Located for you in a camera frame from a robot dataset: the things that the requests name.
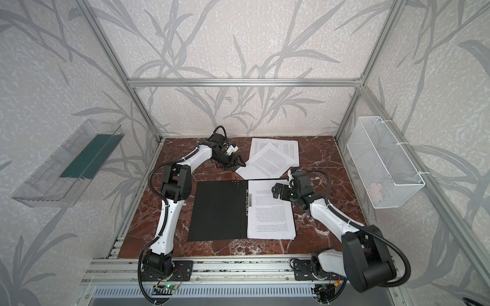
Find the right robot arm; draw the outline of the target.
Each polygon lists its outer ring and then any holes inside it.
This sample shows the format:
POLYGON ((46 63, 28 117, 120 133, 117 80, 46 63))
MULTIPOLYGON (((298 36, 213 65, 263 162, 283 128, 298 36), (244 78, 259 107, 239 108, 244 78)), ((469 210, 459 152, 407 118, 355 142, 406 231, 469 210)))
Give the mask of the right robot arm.
POLYGON ((289 171, 288 183, 277 183, 271 189, 275 199, 297 205, 342 243, 341 251, 314 252, 309 274, 320 281, 336 274, 360 293, 404 284, 411 267, 401 250, 385 239, 376 226, 365 226, 337 209, 330 201, 331 180, 324 193, 315 192, 309 174, 298 169, 289 171))

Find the clear plastic wall tray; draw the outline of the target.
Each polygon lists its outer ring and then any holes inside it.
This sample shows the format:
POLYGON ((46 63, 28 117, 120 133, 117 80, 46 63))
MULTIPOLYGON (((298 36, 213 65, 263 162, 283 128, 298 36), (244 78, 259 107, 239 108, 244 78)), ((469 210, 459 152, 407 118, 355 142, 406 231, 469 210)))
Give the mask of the clear plastic wall tray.
POLYGON ((86 120, 11 197, 31 208, 73 207, 124 136, 121 124, 86 120))

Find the aluminium front rail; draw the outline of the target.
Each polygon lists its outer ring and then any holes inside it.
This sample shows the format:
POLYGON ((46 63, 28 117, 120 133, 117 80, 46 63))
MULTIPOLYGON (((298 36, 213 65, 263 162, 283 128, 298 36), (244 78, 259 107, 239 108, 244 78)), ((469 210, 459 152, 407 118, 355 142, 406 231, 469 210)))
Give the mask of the aluminium front rail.
MULTIPOLYGON (((179 258, 194 262, 191 279, 186 284, 293 284, 292 258, 311 260, 308 254, 259 256, 207 256, 179 258)), ((136 259, 109 258, 93 260, 81 284, 136 285, 136 259)))

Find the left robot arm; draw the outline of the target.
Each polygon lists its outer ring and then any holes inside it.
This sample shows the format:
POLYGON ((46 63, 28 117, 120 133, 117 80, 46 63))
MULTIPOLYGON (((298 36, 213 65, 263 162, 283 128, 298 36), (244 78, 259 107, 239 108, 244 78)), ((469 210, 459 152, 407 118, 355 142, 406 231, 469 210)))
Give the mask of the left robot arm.
POLYGON ((212 160, 224 171, 245 167, 237 153, 238 146, 227 137, 223 126, 218 126, 211 136, 198 142, 194 150, 175 161, 155 166, 148 177, 148 187, 162 204, 160 219, 154 238, 139 254, 139 269, 150 270, 163 277, 174 271, 172 253, 174 235, 180 211, 192 191, 192 174, 201 164, 212 160))

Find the printed sheet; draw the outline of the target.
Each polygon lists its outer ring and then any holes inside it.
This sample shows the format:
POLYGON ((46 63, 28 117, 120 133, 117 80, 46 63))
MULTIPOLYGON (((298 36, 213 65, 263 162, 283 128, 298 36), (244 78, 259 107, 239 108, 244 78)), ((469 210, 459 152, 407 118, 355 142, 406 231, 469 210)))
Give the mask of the printed sheet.
POLYGON ((248 239, 293 240, 296 227, 289 201, 274 199, 271 191, 285 180, 249 181, 248 193, 253 193, 252 208, 248 209, 248 239))
POLYGON ((271 138, 253 138, 251 141, 251 149, 249 158, 252 158, 258 151, 260 151, 267 144, 273 144, 282 153, 288 155, 294 160, 293 167, 300 166, 299 159, 299 143, 297 140, 278 140, 271 138))
POLYGON ((294 159, 268 143, 236 173, 244 180, 279 179, 294 164, 294 159))

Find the aluminium frame horizontal bar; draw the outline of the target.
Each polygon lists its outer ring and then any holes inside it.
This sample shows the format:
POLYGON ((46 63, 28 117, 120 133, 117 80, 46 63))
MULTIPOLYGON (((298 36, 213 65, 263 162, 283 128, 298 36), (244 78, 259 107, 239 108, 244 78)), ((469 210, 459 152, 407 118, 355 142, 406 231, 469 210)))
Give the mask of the aluminium frame horizontal bar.
POLYGON ((360 79, 129 79, 131 87, 358 87, 360 79))

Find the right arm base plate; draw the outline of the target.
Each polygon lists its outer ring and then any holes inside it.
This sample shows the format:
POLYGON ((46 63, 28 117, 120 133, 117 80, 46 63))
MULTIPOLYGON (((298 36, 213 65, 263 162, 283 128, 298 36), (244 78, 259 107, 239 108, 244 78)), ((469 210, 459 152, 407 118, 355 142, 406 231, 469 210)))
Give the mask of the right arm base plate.
POLYGON ((293 271, 294 279, 296 281, 322 281, 325 278, 320 279, 313 273, 310 260, 300 260, 298 258, 292 258, 289 261, 290 268, 293 271))

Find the folder white cover black inside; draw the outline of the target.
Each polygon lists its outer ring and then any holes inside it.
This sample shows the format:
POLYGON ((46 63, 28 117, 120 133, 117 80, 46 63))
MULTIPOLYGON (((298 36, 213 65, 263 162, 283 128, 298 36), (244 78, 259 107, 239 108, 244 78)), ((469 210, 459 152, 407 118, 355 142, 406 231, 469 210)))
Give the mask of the folder white cover black inside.
POLYGON ((193 204, 188 241, 246 239, 248 182, 199 182, 193 204))

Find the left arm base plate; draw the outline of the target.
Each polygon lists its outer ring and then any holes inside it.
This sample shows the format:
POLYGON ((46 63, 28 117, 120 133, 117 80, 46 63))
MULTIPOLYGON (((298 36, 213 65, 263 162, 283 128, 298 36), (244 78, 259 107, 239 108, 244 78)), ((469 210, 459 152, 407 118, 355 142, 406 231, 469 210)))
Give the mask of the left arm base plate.
POLYGON ((193 271, 194 262, 191 260, 173 261, 173 269, 169 275, 163 278, 168 282, 189 282, 193 271))

